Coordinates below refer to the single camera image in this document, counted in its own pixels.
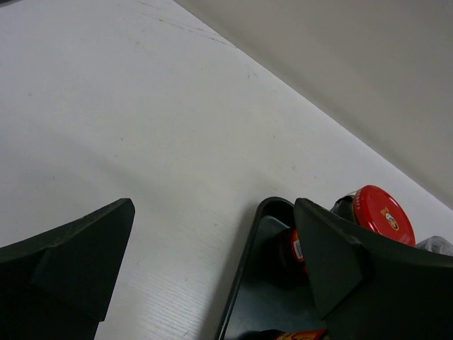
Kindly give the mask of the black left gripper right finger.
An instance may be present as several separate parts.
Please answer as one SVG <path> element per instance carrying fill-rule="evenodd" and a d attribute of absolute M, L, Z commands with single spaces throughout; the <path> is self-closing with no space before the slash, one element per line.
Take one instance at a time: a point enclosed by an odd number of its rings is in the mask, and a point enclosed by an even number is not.
<path fill-rule="evenodd" d="M 332 339 L 451 339 L 452 257 L 408 246 L 299 198 L 294 219 Z"/>

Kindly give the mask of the red-lid yellow chili oil jar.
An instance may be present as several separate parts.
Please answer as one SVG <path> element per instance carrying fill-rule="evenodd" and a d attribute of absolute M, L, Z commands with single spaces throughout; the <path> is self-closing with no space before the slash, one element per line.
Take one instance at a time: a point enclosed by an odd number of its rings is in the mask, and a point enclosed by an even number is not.
<path fill-rule="evenodd" d="M 268 329 L 264 331 L 252 331 L 241 337 L 241 339 L 245 340 L 324 340 L 330 338 L 326 329 L 294 332 Z"/>

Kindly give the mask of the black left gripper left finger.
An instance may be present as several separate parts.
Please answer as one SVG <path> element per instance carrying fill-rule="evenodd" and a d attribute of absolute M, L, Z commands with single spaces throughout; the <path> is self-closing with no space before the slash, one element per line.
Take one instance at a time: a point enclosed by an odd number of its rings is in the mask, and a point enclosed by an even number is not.
<path fill-rule="evenodd" d="M 134 221 L 121 198 L 1 248 L 2 339 L 94 339 Z"/>

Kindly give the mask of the black-cap white powder shaker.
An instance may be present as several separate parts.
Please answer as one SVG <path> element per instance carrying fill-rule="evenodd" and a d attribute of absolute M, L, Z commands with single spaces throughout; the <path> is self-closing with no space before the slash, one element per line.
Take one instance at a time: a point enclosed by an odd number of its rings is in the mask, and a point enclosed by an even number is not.
<path fill-rule="evenodd" d="M 415 247 L 436 254 L 453 256 L 453 244 L 440 236 L 428 237 L 427 239 L 418 242 Z"/>

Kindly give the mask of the red-lid dark chili sauce jar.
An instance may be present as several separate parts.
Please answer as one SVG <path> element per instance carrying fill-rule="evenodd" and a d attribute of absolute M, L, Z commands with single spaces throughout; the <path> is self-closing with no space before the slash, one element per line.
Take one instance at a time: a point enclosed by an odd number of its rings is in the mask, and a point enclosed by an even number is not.
<path fill-rule="evenodd" d="M 412 224 L 399 203 L 378 186 L 366 185 L 337 199 L 331 212 L 338 217 L 394 241 L 415 246 Z M 279 232 L 270 244 L 274 269 L 293 288 L 309 283 L 306 262 L 295 227 Z"/>

